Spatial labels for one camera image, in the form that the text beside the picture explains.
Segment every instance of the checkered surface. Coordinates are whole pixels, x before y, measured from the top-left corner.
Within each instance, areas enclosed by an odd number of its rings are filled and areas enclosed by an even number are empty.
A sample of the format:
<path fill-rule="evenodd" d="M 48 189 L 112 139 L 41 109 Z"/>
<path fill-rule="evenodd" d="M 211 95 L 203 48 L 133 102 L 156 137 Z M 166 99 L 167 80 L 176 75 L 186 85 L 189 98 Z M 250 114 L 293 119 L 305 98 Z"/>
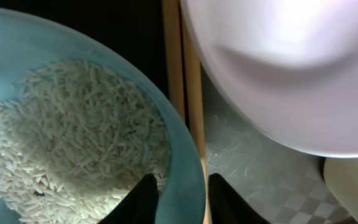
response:
<path fill-rule="evenodd" d="M 266 138 L 215 90 L 203 94 L 209 174 L 221 174 L 272 224 L 328 224 L 349 218 L 321 179 L 317 157 Z"/>

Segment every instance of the blue bowl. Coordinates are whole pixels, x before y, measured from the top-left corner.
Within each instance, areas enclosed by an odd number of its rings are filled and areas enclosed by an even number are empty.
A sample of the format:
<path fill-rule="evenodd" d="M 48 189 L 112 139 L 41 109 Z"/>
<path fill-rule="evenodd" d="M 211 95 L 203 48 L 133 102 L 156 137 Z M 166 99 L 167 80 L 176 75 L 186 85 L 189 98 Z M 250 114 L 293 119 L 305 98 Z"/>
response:
<path fill-rule="evenodd" d="M 67 58 L 109 66 L 152 99 L 167 125 L 172 145 L 170 178 L 160 197 L 156 223 L 201 223 L 205 191 L 200 159 L 186 126 L 161 91 L 142 72 L 99 42 L 46 19 L 0 9 L 0 101 L 17 97 L 10 85 L 19 82 L 30 69 Z M 9 210 L 2 199 L 0 223 L 19 223 L 18 214 Z"/>

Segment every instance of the pile of rice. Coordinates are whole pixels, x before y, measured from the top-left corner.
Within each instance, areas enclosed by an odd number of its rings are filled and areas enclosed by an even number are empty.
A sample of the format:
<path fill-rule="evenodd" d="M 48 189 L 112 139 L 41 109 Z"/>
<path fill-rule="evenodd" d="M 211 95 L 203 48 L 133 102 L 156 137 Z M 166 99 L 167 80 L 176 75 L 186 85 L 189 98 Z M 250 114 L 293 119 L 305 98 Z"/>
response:
<path fill-rule="evenodd" d="M 170 154 L 151 100 L 95 63 L 40 68 L 0 103 L 0 197 L 22 223 L 97 223 L 145 174 L 162 190 Z"/>

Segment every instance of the wooden stick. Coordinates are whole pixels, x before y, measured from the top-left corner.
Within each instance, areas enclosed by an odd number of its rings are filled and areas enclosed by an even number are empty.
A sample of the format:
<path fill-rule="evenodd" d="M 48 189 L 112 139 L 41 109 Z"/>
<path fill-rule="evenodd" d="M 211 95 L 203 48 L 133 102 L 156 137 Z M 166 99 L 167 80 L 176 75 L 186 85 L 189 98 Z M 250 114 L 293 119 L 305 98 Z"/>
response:
<path fill-rule="evenodd" d="M 186 122 L 179 0 L 162 0 L 169 99 Z"/>
<path fill-rule="evenodd" d="M 183 59 L 185 61 L 185 79 L 187 91 L 188 117 L 190 133 L 196 143 L 203 166 L 205 183 L 207 183 L 205 136 L 203 115 L 203 94 L 201 89 L 201 64 L 197 51 L 191 43 L 185 21 L 182 20 Z M 208 199 L 206 201 L 204 224 L 209 223 Z"/>

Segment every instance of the uncooked rice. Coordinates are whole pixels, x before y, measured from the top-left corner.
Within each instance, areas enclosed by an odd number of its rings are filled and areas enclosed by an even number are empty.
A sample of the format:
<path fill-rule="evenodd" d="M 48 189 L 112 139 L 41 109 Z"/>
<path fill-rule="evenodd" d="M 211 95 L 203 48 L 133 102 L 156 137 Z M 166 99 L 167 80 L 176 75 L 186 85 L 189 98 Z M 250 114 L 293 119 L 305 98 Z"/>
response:
<path fill-rule="evenodd" d="M 134 83 L 64 60 L 19 89 L 0 102 L 0 197 L 22 223 L 97 223 L 148 173 L 163 190 L 168 134 Z"/>

